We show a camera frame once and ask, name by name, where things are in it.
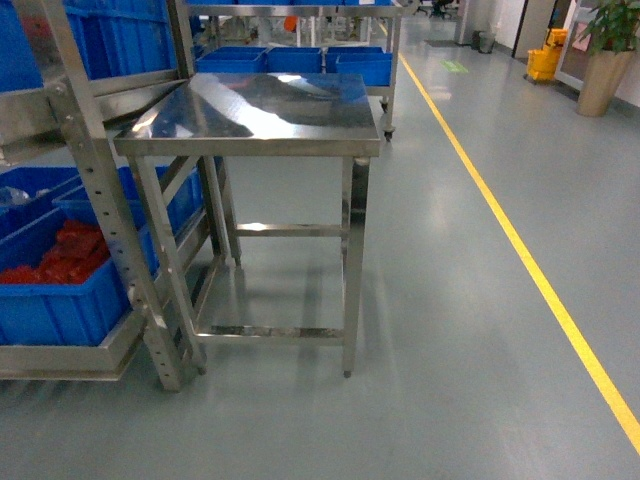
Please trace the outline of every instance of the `stainless steel table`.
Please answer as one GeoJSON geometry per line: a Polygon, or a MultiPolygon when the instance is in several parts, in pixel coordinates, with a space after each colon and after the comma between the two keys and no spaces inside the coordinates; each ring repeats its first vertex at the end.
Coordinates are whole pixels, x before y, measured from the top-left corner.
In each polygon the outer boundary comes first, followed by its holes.
{"type": "Polygon", "coordinates": [[[380,150],[359,75],[197,74],[119,135],[115,145],[134,171],[162,271],[171,279],[172,300],[188,351],[200,370],[206,368],[203,343],[302,343],[343,346],[343,371],[346,377],[351,375],[369,164],[380,150]],[[152,155],[176,156],[161,179],[149,158],[152,155]],[[226,155],[342,157],[341,223],[238,225],[226,155]],[[214,262],[194,303],[166,206],[195,166],[203,187],[214,262]],[[240,265],[242,236],[341,238],[344,328],[203,326],[200,315],[212,280],[228,253],[240,265]]]}

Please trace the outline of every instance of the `metal shelf rack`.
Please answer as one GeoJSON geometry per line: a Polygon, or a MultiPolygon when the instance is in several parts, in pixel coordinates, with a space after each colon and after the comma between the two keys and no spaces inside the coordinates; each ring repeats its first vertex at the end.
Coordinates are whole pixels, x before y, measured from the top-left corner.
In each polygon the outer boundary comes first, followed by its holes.
{"type": "MultiPolygon", "coordinates": [[[[164,388],[178,391],[191,374],[191,352],[176,341],[176,322],[164,313],[165,276],[154,279],[146,268],[104,124],[144,111],[193,75],[186,6],[167,0],[177,69],[89,81],[62,0],[13,0],[13,5],[44,88],[0,95],[0,111],[20,112],[0,117],[0,165],[69,148],[132,310],[98,347],[0,347],[0,379],[117,380],[144,341],[164,388]]],[[[178,240],[185,268],[207,236],[201,212],[178,240]]]]}

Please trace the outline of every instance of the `table top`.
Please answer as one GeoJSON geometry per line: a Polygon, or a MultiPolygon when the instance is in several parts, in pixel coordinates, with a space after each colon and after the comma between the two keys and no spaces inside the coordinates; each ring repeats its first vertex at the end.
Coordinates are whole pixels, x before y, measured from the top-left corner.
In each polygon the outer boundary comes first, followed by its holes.
{"type": "Polygon", "coordinates": [[[376,157],[360,75],[199,73],[114,140],[121,155],[376,157]]]}

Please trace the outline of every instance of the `door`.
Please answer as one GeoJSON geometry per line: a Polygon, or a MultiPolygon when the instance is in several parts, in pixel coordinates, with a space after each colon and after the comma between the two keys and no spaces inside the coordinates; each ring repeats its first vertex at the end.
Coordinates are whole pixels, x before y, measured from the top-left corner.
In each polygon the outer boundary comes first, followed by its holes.
{"type": "Polygon", "coordinates": [[[590,39],[581,39],[580,36],[587,24],[595,18],[596,13],[592,10],[596,6],[598,0],[578,0],[556,69],[556,78],[577,90],[582,89],[589,61],[587,50],[590,39]]]}

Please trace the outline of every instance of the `plant pot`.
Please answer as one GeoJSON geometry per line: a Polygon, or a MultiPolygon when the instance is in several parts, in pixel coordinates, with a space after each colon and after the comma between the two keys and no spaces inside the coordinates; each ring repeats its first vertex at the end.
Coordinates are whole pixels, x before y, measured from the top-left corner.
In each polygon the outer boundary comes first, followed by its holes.
{"type": "Polygon", "coordinates": [[[618,90],[635,51],[598,52],[589,59],[584,84],[578,98],[578,113],[585,117],[601,117],[618,90]]]}

